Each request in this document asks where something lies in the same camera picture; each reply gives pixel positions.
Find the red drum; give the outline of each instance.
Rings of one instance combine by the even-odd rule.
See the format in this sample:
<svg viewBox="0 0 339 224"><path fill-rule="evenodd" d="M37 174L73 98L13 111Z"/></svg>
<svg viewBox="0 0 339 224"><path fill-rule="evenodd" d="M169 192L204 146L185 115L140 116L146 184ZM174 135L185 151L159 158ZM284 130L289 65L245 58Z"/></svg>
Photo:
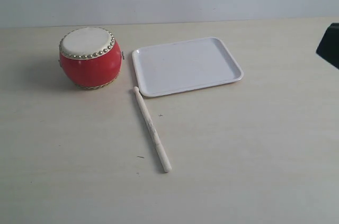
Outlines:
<svg viewBox="0 0 339 224"><path fill-rule="evenodd" d="M87 27L70 32L60 41L60 65L77 86L97 89L119 74L122 52L113 34Z"/></svg>

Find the drumstick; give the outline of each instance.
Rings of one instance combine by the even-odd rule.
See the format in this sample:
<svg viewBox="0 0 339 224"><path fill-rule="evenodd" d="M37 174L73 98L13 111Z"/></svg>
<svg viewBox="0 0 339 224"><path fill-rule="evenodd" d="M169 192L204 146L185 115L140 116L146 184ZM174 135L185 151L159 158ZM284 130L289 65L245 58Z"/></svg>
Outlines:
<svg viewBox="0 0 339 224"><path fill-rule="evenodd" d="M150 115L148 113L144 99L142 98L142 95L140 94L139 88L137 86L134 87L134 92L136 94L139 107L140 107L142 115L145 119L148 131L149 131L149 133L152 137L152 140L153 140L153 143L155 145L155 149L157 150L161 164L164 168L164 171L166 173L168 173L169 171L172 170L170 160L168 159L166 152L165 152L165 149L164 149L163 145L161 144L158 132L156 131L156 129L153 125L152 119L150 118Z"/></svg>

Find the wooden table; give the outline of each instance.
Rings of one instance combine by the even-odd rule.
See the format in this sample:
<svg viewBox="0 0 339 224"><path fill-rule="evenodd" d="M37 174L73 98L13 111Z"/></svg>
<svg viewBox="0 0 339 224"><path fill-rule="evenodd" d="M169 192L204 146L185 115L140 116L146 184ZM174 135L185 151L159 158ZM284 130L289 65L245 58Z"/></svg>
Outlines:
<svg viewBox="0 0 339 224"><path fill-rule="evenodd" d="M58 64L74 27L0 30L0 223L338 223L339 71L315 54L339 17L106 26L118 79L77 89ZM237 83L146 104L131 52L215 36Z"/></svg>

